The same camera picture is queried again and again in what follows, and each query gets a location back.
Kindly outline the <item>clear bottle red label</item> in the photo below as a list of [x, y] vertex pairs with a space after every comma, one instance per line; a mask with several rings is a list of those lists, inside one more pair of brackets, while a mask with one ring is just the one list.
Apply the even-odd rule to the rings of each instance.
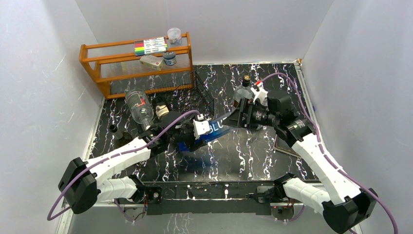
[[133, 120], [144, 130], [149, 129], [154, 118], [154, 111], [146, 92], [141, 89], [130, 89], [125, 94]]

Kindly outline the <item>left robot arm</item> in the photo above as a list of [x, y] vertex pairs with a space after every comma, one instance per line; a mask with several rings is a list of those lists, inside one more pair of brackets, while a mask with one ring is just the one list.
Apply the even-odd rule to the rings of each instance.
[[69, 205], [61, 213], [71, 210], [76, 215], [81, 214], [102, 200], [126, 198], [134, 203], [143, 201], [146, 193], [143, 187], [137, 185], [139, 179], [128, 176], [113, 179], [112, 176], [167, 151], [170, 141], [161, 142], [161, 138], [184, 117], [192, 114], [200, 116], [200, 112], [196, 110], [185, 112], [150, 141], [137, 137], [90, 161], [83, 161], [79, 157], [70, 161], [58, 184], [61, 194], [57, 200], [65, 199]]

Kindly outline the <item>blue water bottle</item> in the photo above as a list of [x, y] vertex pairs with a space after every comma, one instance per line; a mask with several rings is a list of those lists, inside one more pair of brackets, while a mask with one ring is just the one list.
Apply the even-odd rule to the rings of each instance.
[[210, 133], [201, 136], [198, 140], [195, 141], [195, 145], [193, 146], [192, 149], [180, 149], [179, 151], [181, 152], [194, 152], [198, 150], [199, 148], [206, 146], [209, 142], [214, 141], [226, 134], [228, 134], [230, 131], [233, 130], [233, 127], [225, 126], [223, 125], [223, 120], [228, 117], [230, 113], [226, 113], [214, 120], [209, 120], [210, 124]]

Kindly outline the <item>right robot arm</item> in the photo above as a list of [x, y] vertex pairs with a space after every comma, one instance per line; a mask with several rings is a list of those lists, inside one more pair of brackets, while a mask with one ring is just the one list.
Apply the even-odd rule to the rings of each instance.
[[293, 198], [313, 208], [338, 234], [367, 219], [376, 205], [376, 192], [372, 188], [361, 188], [346, 178], [338, 166], [331, 164], [327, 151], [321, 150], [314, 125], [295, 115], [289, 96], [269, 97], [267, 101], [268, 106], [264, 107], [243, 98], [223, 120], [223, 125], [237, 128], [253, 128], [256, 125], [273, 127], [278, 138], [306, 161], [325, 188], [318, 189], [287, 174], [275, 180], [274, 188], [269, 193], [281, 202]]

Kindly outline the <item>dark wine bottle white label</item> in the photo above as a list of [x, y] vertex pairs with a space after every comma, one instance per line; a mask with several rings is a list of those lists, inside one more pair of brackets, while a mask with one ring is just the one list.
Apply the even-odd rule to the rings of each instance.
[[155, 97], [152, 100], [152, 107], [159, 121], [169, 113], [168, 102], [163, 97]]

